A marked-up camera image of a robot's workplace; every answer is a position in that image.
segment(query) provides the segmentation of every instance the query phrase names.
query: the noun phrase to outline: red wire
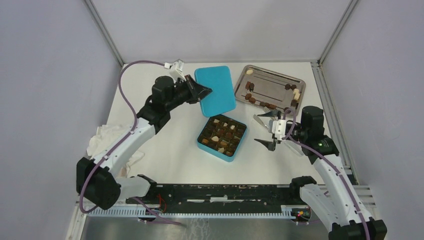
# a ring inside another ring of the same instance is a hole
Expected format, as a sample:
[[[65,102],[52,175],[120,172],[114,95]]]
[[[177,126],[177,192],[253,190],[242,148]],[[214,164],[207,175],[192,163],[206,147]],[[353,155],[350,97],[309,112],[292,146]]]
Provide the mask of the red wire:
[[[164,213],[167,210],[167,203],[165,202],[165,200],[161,197],[160,194],[157,195],[159,197],[159,208],[161,207],[161,203],[163,202],[165,204],[165,207],[163,208],[162,213]]]

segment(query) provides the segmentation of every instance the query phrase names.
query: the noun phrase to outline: gray wall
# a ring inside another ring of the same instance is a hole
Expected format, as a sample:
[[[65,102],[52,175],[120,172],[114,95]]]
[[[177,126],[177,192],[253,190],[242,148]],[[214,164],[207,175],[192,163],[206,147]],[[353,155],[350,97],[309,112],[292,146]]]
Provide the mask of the gray wall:
[[[349,0],[92,0],[126,62],[316,60]]]
[[[424,1],[360,1],[323,64],[390,239],[422,239]]]
[[[83,1],[1,1],[0,239],[64,238],[118,71]]]

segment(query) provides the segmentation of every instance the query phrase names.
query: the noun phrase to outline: white cloth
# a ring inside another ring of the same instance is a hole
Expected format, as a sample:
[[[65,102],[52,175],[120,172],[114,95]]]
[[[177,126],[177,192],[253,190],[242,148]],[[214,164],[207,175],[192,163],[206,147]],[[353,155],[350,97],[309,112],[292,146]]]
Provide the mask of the white cloth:
[[[90,139],[87,147],[87,154],[92,158],[105,149],[107,149],[113,142],[115,142],[122,134],[125,134],[130,125],[102,125],[97,127],[96,135]],[[145,154],[139,150],[135,151],[125,167],[121,169],[117,177],[127,177],[131,166],[141,160]]]

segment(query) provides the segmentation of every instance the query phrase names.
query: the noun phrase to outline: white chocolate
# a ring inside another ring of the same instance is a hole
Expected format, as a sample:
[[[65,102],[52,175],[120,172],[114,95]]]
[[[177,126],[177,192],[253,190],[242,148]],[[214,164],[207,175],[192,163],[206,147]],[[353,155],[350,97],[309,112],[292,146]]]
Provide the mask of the white chocolate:
[[[299,101],[299,98],[301,97],[300,93],[296,93],[293,97],[294,100]]]

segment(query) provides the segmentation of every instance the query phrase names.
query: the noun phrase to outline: blue tin lid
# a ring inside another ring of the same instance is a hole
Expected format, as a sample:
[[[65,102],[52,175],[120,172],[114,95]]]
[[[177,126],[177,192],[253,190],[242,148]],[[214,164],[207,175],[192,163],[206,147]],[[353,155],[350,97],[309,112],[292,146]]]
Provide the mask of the blue tin lid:
[[[194,71],[194,78],[197,83],[212,89],[212,92],[200,101],[203,116],[209,118],[236,108],[236,97],[228,66],[198,68]]]

